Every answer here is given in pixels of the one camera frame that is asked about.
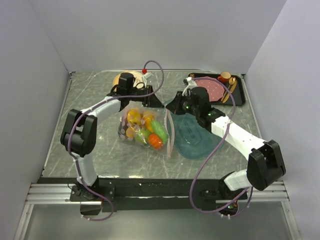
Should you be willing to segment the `clear pink-dotted zip bag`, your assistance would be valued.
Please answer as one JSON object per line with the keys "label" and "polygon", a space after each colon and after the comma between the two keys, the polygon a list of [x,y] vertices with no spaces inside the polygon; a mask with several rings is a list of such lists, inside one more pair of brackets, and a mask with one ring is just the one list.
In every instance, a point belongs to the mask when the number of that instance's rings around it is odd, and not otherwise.
{"label": "clear pink-dotted zip bag", "polygon": [[118,136],[122,141],[140,148],[172,156],[175,125],[172,114],[165,108],[148,108],[131,103],[120,119]]}

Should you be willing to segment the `orange fruit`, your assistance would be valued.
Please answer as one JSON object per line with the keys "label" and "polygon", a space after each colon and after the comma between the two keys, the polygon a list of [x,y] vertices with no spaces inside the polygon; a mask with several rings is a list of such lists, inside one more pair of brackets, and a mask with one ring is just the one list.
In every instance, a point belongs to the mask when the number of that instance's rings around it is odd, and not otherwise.
{"label": "orange fruit", "polygon": [[135,137],[135,129],[132,128],[132,127],[128,127],[128,128],[126,129],[126,131],[125,131],[125,134],[126,134],[126,136],[127,136],[128,139],[129,139],[129,138],[133,139],[133,138]]}

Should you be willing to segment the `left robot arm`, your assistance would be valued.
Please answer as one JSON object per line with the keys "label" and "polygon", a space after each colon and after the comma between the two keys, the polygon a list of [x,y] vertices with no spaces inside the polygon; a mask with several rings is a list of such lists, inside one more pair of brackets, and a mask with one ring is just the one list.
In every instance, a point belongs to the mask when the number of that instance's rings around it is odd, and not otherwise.
{"label": "left robot arm", "polygon": [[77,181],[83,185],[81,195],[88,201],[95,200],[100,193],[96,186],[98,175],[94,168],[92,151],[96,146],[97,127],[100,122],[122,111],[131,101],[140,102],[147,108],[162,108],[162,102],[151,85],[134,86],[135,77],[123,72],[111,91],[99,102],[82,109],[71,109],[66,117],[60,143],[75,162]]}

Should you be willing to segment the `orange pumpkin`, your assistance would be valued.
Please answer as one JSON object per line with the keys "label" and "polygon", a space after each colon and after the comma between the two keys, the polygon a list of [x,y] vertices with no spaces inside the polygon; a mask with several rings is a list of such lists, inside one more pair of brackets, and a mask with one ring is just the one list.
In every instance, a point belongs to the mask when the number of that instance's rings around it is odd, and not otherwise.
{"label": "orange pumpkin", "polygon": [[156,150],[159,150],[163,146],[163,141],[162,139],[155,133],[151,133],[148,136],[148,143]]}

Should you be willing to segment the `purple eggplant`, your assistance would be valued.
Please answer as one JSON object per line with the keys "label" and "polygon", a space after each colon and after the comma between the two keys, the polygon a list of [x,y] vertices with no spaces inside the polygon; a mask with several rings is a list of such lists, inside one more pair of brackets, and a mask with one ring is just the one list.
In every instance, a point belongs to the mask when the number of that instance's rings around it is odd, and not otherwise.
{"label": "purple eggplant", "polygon": [[127,138],[127,135],[126,135],[126,131],[128,129],[127,124],[128,124],[127,118],[125,116],[122,116],[120,118],[120,123],[117,131],[119,138],[122,140],[125,140]]}

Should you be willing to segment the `green bitter gourd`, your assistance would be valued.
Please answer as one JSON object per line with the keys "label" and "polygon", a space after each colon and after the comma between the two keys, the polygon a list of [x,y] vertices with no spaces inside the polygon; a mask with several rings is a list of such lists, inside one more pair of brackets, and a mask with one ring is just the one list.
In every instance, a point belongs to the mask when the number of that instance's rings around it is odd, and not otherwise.
{"label": "green bitter gourd", "polygon": [[168,142],[168,133],[165,127],[157,120],[153,120],[151,122],[151,127],[154,133],[162,140],[164,144],[166,144]]}

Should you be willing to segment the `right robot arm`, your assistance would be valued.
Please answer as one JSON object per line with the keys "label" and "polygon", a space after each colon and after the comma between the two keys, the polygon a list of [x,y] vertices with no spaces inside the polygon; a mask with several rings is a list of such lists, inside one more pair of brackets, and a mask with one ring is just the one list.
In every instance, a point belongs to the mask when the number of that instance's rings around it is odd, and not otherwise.
{"label": "right robot arm", "polygon": [[222,198],[230,199],[237,190],[248,187],[263,191],[286,174],[280,145],[252,135],[213,107],[204,87],[194,87],[186,95],[178,91],[165,107],[175,115],[194,116],[202,128],[222,138],[247,160],[245,170],[232,172],[223,179],[224,183],[218,188]]}

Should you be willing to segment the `green apple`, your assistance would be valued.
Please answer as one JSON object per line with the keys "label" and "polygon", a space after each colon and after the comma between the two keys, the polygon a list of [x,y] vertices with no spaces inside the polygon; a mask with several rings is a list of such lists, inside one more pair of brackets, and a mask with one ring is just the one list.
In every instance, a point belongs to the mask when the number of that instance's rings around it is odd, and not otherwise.
{"label": "green apple", "polygon": [[139,129],[136,132],[135,140],[140,144],[147,145],[149,135],[150,135],[150,132],[148,130]]}

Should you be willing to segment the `yellow bell pepper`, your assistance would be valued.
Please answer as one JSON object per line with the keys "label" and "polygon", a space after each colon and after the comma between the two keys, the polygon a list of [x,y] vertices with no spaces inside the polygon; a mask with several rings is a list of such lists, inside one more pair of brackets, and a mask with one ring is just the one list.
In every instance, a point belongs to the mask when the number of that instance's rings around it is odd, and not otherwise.
{"label": "yellow bell pepper", "polygon": [[132,125],[141,125],[141,112],[138,108],[131,108],[127,112],[127,122]]}

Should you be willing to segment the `orange mango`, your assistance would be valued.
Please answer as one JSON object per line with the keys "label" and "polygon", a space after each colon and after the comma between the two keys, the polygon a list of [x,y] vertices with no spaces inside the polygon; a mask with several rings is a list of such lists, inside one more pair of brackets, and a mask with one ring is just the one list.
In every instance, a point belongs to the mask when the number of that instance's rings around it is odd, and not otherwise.
{"label": "orange mango", "polygon": [[154,114],[151,111],[144,111],[142,113],[142,120],[143,126],[150,131],[151,133],[154,132],[154,129],[152,127],[152,122],[154,121]]}

